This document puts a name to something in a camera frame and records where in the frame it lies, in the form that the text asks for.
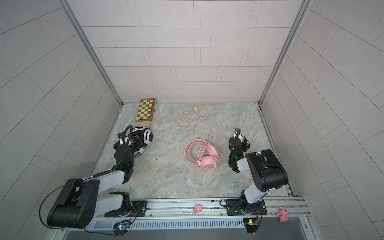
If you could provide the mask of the left metal corner post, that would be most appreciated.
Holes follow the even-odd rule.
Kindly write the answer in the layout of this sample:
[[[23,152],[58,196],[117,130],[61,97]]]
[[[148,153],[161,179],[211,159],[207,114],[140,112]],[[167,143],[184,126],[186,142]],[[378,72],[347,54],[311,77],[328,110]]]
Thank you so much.
[[[119,94],[116,91],[116,88],[113,86],[113,83],[111,82],[111,79],[109,78],[107,72],[105,71],[105,68],[102,66],[102,62],[100,61],[100,58],[97,56],[94,48],[92,47],[90,41],[88,40],[84,30],[82,29],[82,26],[80,25],[79,21],[77,20],[73,10],[71,9],[71,6],[69,5],[68,1],[65,0],[58,0],[58,4],[60,5],[61,9],[64,12],[64,15],[70,22],[72,28],[74,29],[75,33],[77,34],[81,44],[87,51],[91,61],[93,62],[94,66],[98,70],[99,74],[101,75],[102,79],[106,82],[107,86],[113,93],[115,99],[120,104],[120,106],[123,106],[123,102],[119,96]]]

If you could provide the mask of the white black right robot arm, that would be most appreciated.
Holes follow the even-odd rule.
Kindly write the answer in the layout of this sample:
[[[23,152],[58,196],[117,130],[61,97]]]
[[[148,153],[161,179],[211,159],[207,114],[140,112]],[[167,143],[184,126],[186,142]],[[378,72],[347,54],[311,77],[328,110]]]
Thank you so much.
[[[250,172],[253,183],[241,192],[240,209],[250,215],[259,211],[263,198],[271,189],[279,189],[289,183],[289,177],[272,150],[246,153],[250,142],[240,134],[240,130],[229,139],[229,167],[236,173]]]

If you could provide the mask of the right circuit board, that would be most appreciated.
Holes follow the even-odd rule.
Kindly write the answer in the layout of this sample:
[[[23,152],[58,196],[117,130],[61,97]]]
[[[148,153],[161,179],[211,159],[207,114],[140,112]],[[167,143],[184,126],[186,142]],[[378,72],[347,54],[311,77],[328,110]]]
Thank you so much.
[[[259,219],[243,219],[244,226],[246,228],[246,231],[248,234],[255,234],[259,227],[260,227],[260,221]]]

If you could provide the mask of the white black headphones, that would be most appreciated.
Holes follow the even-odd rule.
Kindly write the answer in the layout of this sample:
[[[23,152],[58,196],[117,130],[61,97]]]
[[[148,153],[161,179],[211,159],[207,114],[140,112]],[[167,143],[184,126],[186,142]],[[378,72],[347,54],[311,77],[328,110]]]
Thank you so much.
[[[152,131],[145,127],[130,128],[130,126],[128,126],[123,132],[118,133],[118,135],[123,135],[124,136],[123,139],[125,137],[128,137],[128,140],[130,139],[130,137],[138,135],[144,143],[144,151],[147,145],[149,145],[153,140]]]

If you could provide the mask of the right metal corner post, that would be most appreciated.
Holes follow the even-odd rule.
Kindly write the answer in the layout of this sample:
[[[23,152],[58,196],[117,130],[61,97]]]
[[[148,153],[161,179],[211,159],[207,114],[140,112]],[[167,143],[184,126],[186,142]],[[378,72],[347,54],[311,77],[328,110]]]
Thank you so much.
[[[269,91],[273,85],[273,82],[274,82],[275,78],[277,77],[277,74],[278,74],[278,72],[279,72],[279,70],[280,70],[280,68],[284,62],[284,59],[287,56],[288,51],[289,51],[298,31],[300,29],[300,26],[301,26],[306,14],[307,14],[309,8],[310,8],[311,3],[312,3],[311,0],[304,0],[302,2],[301,6],[299,8],[299,11],[297,13],[297,16],[293,22],[293,25],[289,31],[287,39],[285,40],[285,43],[284,43],[283,48],[281,50],[281,53],[277,59],[277,62],[275,64],[273,70],[272,70],[270,78],[269,78],[269,80],[266,84],[266,87],[262,93],[262,96],[258,102],[259,106],[261,106],[264,103],[264,101],[266,100],[267,95],[268,95],[268,93],[269,93]]]

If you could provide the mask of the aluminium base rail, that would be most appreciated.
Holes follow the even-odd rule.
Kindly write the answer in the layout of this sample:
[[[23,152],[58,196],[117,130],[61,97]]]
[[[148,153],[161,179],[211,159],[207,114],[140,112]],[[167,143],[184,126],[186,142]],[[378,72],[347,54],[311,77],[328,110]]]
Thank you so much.
[[[137,217],[139,220],[162,220],[162,219],[221,219],[221,218],[256,218],[257,216],[228,216],[224,208],[225,200],[238,199],[228,198],[171,198],[171,199],[143,199],[147,201],[147,209],[144,217]],[[267,215],[275,218],[280,207],[288,211],[288,217],[309,217],[310,210],[303,197],[265,197],[264,202]],[[194,213],[195,204],[204,207],[201,213]]]

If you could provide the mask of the pink headphones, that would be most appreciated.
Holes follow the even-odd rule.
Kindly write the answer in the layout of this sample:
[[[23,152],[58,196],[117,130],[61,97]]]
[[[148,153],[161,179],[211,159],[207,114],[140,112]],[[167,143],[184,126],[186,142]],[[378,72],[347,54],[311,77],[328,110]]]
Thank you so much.
[[[210,140],[211,136],[209,136],[207,141],[194,139],[186,145],[184,157],[190,165],[204,170],[213,170],[218,167],[220,163],[219,152],[215,146],[210,143]],[[200,147],[196,158],[193,157],[195,147]]]

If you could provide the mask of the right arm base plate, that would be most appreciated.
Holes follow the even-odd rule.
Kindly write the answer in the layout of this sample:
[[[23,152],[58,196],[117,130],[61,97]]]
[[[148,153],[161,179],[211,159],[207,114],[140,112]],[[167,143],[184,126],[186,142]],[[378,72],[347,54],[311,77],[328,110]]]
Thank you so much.
[[[227,199],[225,200],[224,208],[227,210],[228,216],[267,215],[266,205],[263,200],[258,203],[249,204],[246,200]]]

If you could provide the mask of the wooden chess board box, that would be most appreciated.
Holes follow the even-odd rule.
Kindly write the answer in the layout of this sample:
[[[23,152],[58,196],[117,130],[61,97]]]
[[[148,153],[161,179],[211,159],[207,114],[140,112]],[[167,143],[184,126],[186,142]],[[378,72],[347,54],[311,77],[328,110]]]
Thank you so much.
[[[137,116],[137,124],[151,124],[154,121],[156,99],[141,99]]]

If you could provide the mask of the circuit board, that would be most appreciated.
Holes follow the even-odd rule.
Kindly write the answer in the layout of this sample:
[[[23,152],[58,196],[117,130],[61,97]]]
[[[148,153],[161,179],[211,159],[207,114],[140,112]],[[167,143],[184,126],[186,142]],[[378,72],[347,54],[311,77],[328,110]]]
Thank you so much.
[[[259,227],[260,227],[260,221],[259,219],[243,219],[244,226],[246,228],[246,231],[248,234],[255,234]]]
[[[117,222],[113,226],[113,231],[128,231],[131,225],[131,221]]]

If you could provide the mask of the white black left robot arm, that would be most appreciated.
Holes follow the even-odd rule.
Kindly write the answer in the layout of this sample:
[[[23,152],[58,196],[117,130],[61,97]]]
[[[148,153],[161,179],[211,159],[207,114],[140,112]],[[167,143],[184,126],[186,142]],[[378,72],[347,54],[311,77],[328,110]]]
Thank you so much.
[[[104,191],[129,181],[135,165],[135,153],[141,154],[145,143],[138,136],[120,138],[114,144],[117,164],[110,170],[94,174],[88,178],[69,179],[62,187],[51,208],[47,220],[48,228],[83,229],[95,216],[107,217],[137,216],[127,192],[110,192],[100,197]]]

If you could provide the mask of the pink pig toy centre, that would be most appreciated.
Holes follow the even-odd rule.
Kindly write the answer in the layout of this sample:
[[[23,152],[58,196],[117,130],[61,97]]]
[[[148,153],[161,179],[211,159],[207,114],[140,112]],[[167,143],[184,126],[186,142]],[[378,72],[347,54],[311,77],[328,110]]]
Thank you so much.
[[[198,204],[195,204],[194,208],[193,208],[193,212],[194,213],[201,213],[203,211],[204,207],[202,205],[198,205]]]

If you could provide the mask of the pink pig toy right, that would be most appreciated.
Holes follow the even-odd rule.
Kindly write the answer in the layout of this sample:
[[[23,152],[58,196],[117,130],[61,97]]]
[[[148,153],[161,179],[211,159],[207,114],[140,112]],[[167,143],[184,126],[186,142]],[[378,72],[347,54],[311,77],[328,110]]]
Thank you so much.
[[[289,220],[288,211],[284,207],[279,208],[279,212],[276,214],[281,223],[285,223]]]

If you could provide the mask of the pink pig toy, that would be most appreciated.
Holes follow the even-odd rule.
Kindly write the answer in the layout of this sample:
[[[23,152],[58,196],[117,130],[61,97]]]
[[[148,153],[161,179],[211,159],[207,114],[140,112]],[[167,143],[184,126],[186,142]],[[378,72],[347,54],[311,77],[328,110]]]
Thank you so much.
[[[194,213],[201,213],[203,211],[204,207],[202,205],[198,205],[198,204],[195,204],[194,208],[193,208],[193,212]]]
[[[281,223],[285,223],[289,220],[288,211],[284,207],[279,208],[279,212],[276,214]]]

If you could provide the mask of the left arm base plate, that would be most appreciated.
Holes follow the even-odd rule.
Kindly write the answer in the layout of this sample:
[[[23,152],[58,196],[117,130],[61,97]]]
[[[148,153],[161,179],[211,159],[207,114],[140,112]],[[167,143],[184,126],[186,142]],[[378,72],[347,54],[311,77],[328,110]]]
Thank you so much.
[[[104,214],[105,218],[134,218],[144,217],[147,209],[147,201],[123,202],[122,206],[114,211]]]

